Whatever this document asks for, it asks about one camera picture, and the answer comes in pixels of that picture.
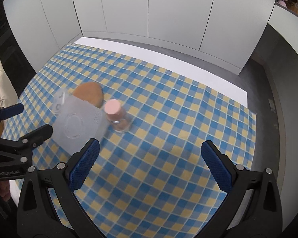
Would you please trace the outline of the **operator left hand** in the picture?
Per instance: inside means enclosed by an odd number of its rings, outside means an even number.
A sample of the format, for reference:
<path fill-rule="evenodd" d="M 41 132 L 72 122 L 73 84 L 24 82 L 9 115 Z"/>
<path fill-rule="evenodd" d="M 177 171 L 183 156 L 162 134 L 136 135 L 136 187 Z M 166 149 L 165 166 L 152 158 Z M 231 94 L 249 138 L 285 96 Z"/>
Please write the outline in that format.
<path fill-rule="evenodd" d="M 10 200 L 11 193 L 10 193 L 10 183 L 8 180 L 0 181 L 0 196 L 5 202 Z"/>

